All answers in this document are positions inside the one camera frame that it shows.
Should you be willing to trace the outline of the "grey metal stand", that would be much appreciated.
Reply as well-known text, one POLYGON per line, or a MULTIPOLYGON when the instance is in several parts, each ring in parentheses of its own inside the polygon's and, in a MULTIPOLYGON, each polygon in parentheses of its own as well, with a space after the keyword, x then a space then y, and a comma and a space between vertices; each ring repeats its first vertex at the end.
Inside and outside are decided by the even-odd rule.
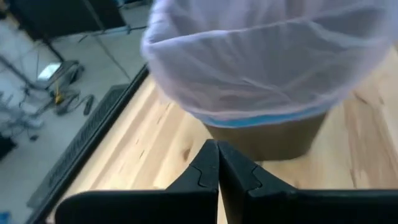
POLYGON ((41 46, 45 48, 57 59, 53 62, 44 64, 40 69, 40 53, 36 56, 35 74, 36 79, 33 80, 27 76, 24 71, 23 56, 18 56, 21 68, 16 67, 16 61, 10 61, 4 54, 0 53, 0 65, 10 71, 21 82, 25 84, 27 89, 37 91, 55 91, 56 88, 66 88, 79 79, 85 71, 85 67, 78 60, 67 60, 51 42, 42 42, 33 49, 39 51, 41 46))

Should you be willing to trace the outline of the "grey plastic trash bin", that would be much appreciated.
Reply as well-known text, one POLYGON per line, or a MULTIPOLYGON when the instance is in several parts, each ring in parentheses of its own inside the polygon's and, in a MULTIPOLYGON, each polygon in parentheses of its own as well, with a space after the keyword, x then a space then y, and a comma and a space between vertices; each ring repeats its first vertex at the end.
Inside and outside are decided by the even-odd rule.
POLYGON ((228 142, 253 161, 284 161, 307 154, 327 114, 247 128, 206 125, 213 139, 228 142))

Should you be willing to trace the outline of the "black side table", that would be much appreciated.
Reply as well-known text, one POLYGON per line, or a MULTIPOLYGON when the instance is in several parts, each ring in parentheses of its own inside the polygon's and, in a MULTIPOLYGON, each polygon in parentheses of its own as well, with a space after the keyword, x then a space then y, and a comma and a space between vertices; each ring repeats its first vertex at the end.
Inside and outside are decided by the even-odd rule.
POLYGON ((105 29, 126 25, 114 0, 88 0, 91 13, 83 0, 5 0, 9 11, 33 39, 48 39, 82 32, 99 31, 94 19, 105 29))

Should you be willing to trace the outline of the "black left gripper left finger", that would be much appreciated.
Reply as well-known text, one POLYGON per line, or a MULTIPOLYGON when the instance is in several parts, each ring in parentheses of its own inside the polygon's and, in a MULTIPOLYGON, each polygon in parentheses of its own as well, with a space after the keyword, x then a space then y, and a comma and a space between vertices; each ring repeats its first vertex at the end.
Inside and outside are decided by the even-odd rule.
POLYGON ((79 193, 60 203, 55 224, 216 224, 219 167, 208 139, 166 189, 79 193))

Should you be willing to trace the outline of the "blue plastic bag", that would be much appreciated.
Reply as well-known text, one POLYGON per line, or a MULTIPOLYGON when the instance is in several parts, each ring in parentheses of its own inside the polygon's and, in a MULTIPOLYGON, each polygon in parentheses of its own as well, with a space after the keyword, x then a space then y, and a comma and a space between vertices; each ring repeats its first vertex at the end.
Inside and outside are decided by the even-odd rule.
POLYGON ((326 112, 397 34, 398 0, 154 0, 141 51, 168 98, 236 128, 326 112))

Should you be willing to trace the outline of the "thin black stand pole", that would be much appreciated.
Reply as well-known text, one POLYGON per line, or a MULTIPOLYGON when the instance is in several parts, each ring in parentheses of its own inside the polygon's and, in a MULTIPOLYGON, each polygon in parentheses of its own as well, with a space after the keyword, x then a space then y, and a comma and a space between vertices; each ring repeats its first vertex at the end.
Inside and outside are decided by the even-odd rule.
POLYGON ((86 9, 88 10, 88 13, 93 18, 95 24, 99 28, 99 33, 92 34, 91 36, 95 39, 96 43, 102 48, 103 52, 110 59, 110 61, 116 66, 116 68, 119 69, 121 74, 127 79, 127 81, 130 82, 132 78, 129 76, 126 69, 120 64, 119 60, 115 57, 113 51, 109 47, 110 42, 106 40, 106 38, 109 37, 109 35, 106 32, 105 26, 101 21, 99 15, 95 11, 92 3, 90 2, 90 0, 81 0, 81 2, 85 5, 86 9))

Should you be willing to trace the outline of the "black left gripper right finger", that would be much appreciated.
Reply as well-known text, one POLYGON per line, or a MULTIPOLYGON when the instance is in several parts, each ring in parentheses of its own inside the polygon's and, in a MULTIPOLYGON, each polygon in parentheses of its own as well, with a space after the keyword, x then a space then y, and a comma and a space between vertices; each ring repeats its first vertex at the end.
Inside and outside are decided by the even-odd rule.
POLYGON ((398 190, 309 190, 219 143, 228 224, 398 224, 398 190))

